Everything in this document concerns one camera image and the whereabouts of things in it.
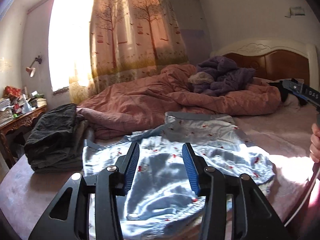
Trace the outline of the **person's right hand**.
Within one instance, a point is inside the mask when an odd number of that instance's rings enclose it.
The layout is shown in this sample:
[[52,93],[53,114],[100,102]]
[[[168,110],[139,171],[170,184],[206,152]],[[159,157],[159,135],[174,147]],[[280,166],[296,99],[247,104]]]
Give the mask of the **person's right hand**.
[[312,125],[311,145],[310,145],[310,158],[315,162],[320,161],[320,130],[317,124]]

